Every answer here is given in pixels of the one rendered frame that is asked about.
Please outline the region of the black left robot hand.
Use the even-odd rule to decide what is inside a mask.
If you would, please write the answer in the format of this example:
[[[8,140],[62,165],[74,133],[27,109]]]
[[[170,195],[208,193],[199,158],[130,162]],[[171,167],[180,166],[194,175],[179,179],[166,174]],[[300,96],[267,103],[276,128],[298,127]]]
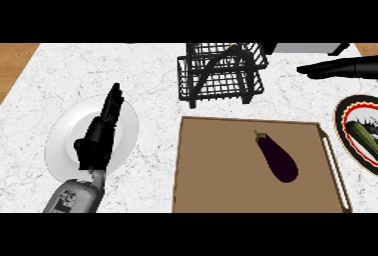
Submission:
[[[115,83],[105,98],[101,115],[92,120],[86,136],[74,142],[80,170],[106,169],[123,103],[123,91]]]

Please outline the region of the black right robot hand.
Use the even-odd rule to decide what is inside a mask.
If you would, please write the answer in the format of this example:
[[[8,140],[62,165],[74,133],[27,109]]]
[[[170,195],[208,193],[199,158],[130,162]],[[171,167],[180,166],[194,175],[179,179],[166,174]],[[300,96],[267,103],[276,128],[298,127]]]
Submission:
[[[310,79],[343,77],[378,80],[378,55],[341,58],[300,66],[297,72],[306,74]]]

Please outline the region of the brown wooden tray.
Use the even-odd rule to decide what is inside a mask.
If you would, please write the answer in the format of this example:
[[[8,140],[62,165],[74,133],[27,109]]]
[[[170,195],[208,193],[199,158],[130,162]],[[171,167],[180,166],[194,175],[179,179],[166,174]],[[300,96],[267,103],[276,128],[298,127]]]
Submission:
[[[298,177],[275,177],[256,142],[266,133],[294,158]],[[331,141],[313,122],[185,117],[174,212],[352,211]]]

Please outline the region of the purple eggplant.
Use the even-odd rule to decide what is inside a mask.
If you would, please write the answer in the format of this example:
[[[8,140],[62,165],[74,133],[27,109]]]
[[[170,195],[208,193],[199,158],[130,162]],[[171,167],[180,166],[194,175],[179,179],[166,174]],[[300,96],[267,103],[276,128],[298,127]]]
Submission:
[[[275,177],[284,183],[292,182],[298,177],[298,167],[291,155],[266,133],[259,131],[254,133],[256,142]]]

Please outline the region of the white plate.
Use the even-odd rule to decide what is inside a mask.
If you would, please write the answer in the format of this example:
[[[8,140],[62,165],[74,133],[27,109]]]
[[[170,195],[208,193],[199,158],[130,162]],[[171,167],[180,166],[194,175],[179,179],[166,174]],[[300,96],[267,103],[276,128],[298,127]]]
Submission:
[[[68,108],[52,128],[46,142],[44,160],[47,169],[61,182],[70,179],[92,180],[89,172],[78,169],[74,142],[84,137],[90,122],[101,115],[103,103],[105,95],[81,100]],[[137,140],[137,131],[136,111],[130,103],[124,102],[115,127],[114,148],[106,175],[111,175],[127,161]]]

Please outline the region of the grey appliance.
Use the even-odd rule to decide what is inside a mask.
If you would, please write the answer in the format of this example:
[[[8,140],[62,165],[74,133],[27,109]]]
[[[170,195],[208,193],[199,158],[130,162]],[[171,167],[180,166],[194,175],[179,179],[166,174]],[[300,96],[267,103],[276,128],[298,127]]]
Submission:
[[[338,56],[350,47],[349,43],[263,43],[264,53],[325,53]]]

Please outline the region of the patterned black red plate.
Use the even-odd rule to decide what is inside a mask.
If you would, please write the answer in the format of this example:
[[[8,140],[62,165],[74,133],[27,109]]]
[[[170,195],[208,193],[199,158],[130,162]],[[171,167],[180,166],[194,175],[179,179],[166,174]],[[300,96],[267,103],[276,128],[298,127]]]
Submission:
[[[378,156],[372,156],[349,135],[346,123],[357,121],[378,143],[378,97],[353,95],[341,100],[335,108],[335,130],[352,157],[365,169],[378,176]]]

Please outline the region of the green zucchini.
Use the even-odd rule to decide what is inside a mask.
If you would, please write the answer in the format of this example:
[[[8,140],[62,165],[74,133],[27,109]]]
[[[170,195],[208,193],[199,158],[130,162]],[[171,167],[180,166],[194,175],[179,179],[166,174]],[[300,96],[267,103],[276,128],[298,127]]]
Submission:
[[[346,123],[349,135],[355,138],[357,143],[363,146],[372,156],[378,156],[378,143],[375,142],[365,126],[357,121]]]

